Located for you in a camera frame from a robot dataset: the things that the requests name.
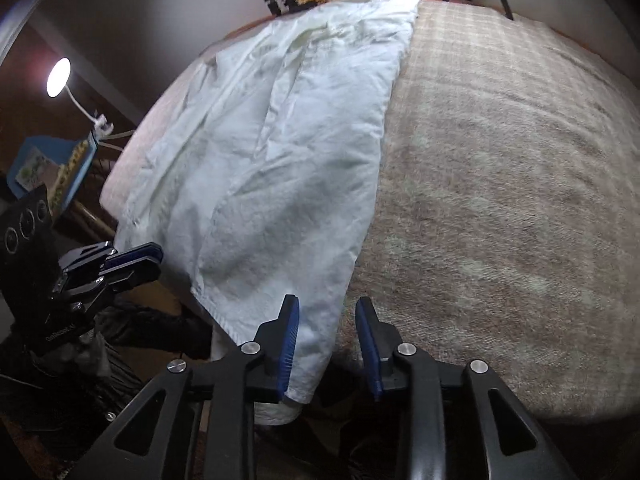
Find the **beige blanket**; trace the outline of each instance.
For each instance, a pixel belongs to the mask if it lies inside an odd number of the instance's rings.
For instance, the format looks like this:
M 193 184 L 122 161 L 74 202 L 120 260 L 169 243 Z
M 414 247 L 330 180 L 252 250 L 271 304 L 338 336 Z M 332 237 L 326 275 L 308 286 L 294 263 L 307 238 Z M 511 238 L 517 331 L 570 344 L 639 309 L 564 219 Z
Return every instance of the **beige blanket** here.
M 193 70 L 107 181 L 116 218 Z M 353 304 L 367 294 L 434 357 L 488 361 L 536 414 L 640 408 L 638 103 L 628 80 L 541 23 L 423 2 L 336 359 L 359 366 Z

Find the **lamp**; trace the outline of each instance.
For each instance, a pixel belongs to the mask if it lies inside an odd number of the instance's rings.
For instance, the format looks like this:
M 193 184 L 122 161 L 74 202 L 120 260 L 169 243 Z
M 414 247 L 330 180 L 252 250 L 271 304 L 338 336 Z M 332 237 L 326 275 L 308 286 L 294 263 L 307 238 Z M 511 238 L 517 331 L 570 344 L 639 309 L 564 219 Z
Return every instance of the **lamp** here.
M 104 115 L 100 115 L 100 117 L 96 118 L 82 108 L 82 105 L 76 100 L 74 95 L 71 93 L 71 90 L 66 85 L 70 75 L 71 62 L 66 57 L 63 57 L 54 65 L 53 69 L 51 69 L 51 72 L 49 73 L 49 78 L 47 79 L 47 94 L 49 97 L 57 97 L 57 95 L 65 89 L 66 93 L 69 94 L 69 97 L 73 101 L 73 104 L 75 104 L 76 107 L 78 107 L 78 109 L 94 124 L 92 135 L 94 136 L 94 140 L 101 144 L 100 140 L 108 136 L 113 131 L 113 124 L 107 123 L 107 119 Z

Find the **lit lamp head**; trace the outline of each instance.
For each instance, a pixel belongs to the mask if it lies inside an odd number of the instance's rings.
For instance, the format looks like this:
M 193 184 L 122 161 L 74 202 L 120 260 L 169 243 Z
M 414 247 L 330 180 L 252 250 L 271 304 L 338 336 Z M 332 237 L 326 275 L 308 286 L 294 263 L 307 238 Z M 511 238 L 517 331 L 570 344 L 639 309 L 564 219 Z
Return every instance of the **lit lamp head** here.
M 66 86 L 71 74 L 71 63 L 66 57 L 63 57 L 51 70 L 49 79 L 47 79 L 47 94 L 49 97 L 56 97 Z

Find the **mattress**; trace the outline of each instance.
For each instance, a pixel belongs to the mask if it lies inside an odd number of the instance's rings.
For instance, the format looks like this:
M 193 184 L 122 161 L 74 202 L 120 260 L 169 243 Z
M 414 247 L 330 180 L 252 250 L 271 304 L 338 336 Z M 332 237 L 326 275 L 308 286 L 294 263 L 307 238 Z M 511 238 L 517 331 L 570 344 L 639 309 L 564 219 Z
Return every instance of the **mattress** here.
M 140 124 L 100 202 L 119 218 L 198 63 Z M 638 90 L 542 23 L 424 1 L 386 115 L 376 214 L 334 359 L 358 369 L 353 305 L 435 358 L 489 362 L 533 411 L 640 402 Z

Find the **wrinkled white cloth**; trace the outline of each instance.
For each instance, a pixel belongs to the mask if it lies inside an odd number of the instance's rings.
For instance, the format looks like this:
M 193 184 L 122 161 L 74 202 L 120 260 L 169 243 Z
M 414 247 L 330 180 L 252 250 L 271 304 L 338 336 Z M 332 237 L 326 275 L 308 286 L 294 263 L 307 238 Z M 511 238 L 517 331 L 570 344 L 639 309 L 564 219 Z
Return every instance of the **wrinkled white cloth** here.
M 118 227 L 119 250 L 161 244 L 163 272 L 238 344 L 297 295 L 295 402 L 310 401 L 334 346 L 419 1 L 325 4 L 203 63 Z

